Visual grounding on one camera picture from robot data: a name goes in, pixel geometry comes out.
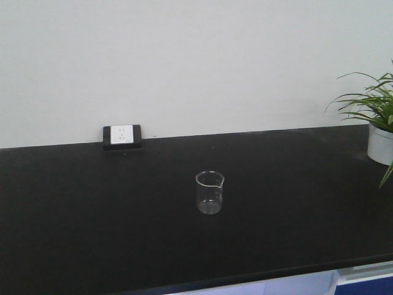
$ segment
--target cabinet door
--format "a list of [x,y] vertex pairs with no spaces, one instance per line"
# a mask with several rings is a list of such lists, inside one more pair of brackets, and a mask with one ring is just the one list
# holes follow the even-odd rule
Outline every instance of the cabinet door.
[[392,295],[393,277],[340,285],[335,295]]
[[171,295],[333,295],[336,271],[309,273]]

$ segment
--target white cabinet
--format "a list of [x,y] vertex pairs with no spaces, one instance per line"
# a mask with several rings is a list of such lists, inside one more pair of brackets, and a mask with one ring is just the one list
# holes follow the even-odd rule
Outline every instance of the white cabinet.
[[333,295],[337,280],[337,272],[328,271],[171,295]]

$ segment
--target potted plant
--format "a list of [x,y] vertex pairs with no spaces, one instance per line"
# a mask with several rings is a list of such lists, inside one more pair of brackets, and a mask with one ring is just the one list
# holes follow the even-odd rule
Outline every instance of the potted plant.
[[334,101],[345,103],[338,110],[348,115],[346,119],[368,121],[367,155],[389,166],[379,184],[380,188],[393,171],[393,74],[386,73],[377,79],[365,73],[353,72],[339,78],[352,74],[367,76],[374,80],[374,85],[366,87],[364,93],[347,93]]

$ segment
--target plant leaf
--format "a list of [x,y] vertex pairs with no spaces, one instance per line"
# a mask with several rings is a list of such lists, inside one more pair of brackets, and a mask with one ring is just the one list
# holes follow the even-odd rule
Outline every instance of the plant leaf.
[[391,163],[389,168],[386,170],[386,173],[383,176],[381,183],[379,184],[379,188],[381,188],[384,185],[384,183],[386,182],[388,177],[391,175],[392,171],[393,171],[393,162]]

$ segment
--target white socket faceplate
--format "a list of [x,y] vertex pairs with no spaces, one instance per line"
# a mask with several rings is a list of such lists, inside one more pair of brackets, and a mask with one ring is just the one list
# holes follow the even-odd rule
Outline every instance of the white socket faceplate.
[[111,126],[111,144],[125,144],[134,142],[132,125]]

